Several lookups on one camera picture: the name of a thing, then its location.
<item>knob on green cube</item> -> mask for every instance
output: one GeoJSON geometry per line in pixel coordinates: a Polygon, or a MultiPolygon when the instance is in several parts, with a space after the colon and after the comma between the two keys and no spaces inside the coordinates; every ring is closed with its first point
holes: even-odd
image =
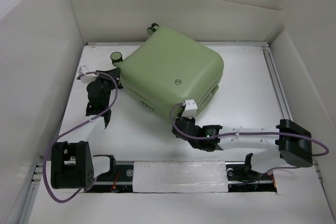
{"type": "Polygon", "coordinates": [[[121,52],[113,52],[113,53],[111,53],[110,58],[112,60],[112,64],[115,67],[117,67],[123,61],[121,52]]]}

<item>orange wire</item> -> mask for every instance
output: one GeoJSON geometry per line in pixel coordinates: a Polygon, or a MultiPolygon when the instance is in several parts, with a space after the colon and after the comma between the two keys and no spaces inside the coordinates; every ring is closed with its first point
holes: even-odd
{"type": "Polygon", "coordinates": [[[274,179],[274,175],[272,174],[272,175],[269,175],[270,177],[271,177],[271,179],[272,179],[272,182],[273,182],[273,185],[274,185],[274,187],[276,187],[276,184],[275,184],[275,179],[274,179]]]}
{"type": "Polygon", "coordinates": [[[113,185],[111,187],[111,192],[113,192],[114,186],[115,186],[117,180],[119,179],[119,177],[120,177],[120,172],[117,173],[116,179],[114,180],[113,185]]]}

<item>green cube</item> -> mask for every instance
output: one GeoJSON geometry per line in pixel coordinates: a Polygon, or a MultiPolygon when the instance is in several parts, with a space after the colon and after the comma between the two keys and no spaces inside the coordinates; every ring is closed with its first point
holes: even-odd
{"type": "MultiPolygon", "coordinates": [[[[155,114],[169,120],[171,107],[195,100],[201,113],[218,89],[223,75],[221,56],[168,28],[152,36],[118,66],[126,92],[155,114]]],[[[181,114],[176,109],[174,116],[181,114]]]]}

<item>white plastic clip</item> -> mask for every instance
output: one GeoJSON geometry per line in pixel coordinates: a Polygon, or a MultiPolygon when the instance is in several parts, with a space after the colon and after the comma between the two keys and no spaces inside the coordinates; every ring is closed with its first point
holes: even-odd
{"type": "Polygon", "coordinates": [[[87,72],[89,72],[89,69],[86,66],[81,66],[78,69],[78,74],[81,76],[84,74],[84,76],[80,77],[80,81],[82,83],[90,83],[93,82],[96,79],[96,75],[95,74],[87,74],[87,72]]]}
{"type": "Polygon", "coordinates": [[[240,127],[238,128],[238,131],[236,132],[237,143],[238,143],[239,146],[240,146],[240,141],[239,141],[240,139],[239,139],[239,137],[240,137],[240,132],[242,131],[242,128],[243,128],[243,127],[240,126],[240,127]]]}
{"type": "Polygon", "coordinates": [[[195,100],[185,100],[185,108],[181,115],[183,118],[194,118],[197,113],[197,104],[195,100]]]}

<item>white foam strip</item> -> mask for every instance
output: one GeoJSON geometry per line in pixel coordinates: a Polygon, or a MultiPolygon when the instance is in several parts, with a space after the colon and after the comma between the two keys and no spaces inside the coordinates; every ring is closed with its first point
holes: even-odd
{"type": "Polygon", "coordinates": [[[134,162],[136,193],[228,192],[224,161],[134,162]]]}

